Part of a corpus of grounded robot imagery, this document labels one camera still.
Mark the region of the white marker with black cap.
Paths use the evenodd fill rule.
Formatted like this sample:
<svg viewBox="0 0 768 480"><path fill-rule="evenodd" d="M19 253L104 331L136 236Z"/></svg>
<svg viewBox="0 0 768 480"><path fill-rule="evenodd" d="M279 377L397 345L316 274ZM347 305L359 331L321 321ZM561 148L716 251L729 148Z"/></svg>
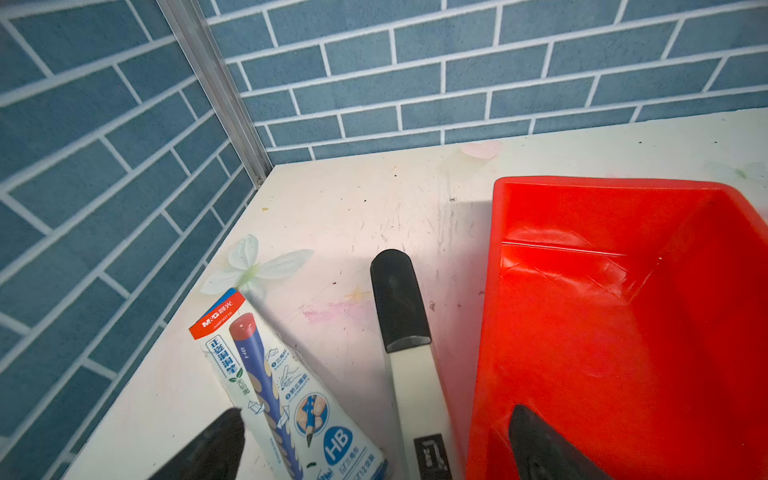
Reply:
<svg viewBox="0 0 768 480"><path fill-rule="evenodd" d="M410 257L387 249L371 262L376 312L393 387L407 479L462 479L461 455Z"/></svg>

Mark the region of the aluminium corner profile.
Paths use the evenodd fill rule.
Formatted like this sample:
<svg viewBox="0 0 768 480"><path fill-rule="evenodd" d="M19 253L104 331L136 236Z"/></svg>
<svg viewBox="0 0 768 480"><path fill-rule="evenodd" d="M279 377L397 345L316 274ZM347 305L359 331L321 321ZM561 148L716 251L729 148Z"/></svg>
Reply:
<svg viewBox="0 0 768 480"><path fill-rule="evenodd" d="M235 152L255 186L273 165L197 1L159 0L161 9Z"/></svg>

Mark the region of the white pencil box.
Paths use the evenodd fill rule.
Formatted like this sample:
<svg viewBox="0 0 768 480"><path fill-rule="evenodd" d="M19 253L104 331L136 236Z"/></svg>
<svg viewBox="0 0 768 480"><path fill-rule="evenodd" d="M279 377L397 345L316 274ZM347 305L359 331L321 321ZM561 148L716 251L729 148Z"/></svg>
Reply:
<svg viewBox="0 0 768 480"><path fill-rule="evenodd" d="M382 451L238 290L189 332L276 478L385 478Z"/></svg>

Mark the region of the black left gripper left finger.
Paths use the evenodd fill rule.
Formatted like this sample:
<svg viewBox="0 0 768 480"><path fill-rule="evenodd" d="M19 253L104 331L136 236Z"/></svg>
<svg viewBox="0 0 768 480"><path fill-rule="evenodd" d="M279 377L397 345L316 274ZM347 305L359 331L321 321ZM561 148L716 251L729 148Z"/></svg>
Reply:
<svg viewBox="0 0 768 480"><path fill-rule="evenodd" d="M245 445L245 425L239 408L218 416L150 479L224 479L237 476Z"/></svg>

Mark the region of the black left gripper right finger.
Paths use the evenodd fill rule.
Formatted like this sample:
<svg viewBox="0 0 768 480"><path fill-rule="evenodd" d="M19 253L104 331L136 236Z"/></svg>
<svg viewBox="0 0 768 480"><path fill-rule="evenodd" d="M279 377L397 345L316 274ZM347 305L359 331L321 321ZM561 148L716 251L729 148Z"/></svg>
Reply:
<svg viewBox="0 0 768 480"><path fill-rule="evenodd" d="M508 437L521 479L611 479L539 415L516 405Z"/></svg>

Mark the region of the red plastic bin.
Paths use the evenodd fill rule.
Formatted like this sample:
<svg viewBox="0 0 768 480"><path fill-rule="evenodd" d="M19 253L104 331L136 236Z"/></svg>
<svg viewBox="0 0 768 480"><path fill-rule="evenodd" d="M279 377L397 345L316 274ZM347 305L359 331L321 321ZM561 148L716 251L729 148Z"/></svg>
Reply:
<svg viewBox="0 0 768 480"><path fill-rule="evenodd" d="M767 475L767 226L735 188L495 183L466 474L523 405L616 479Z"/></svg>

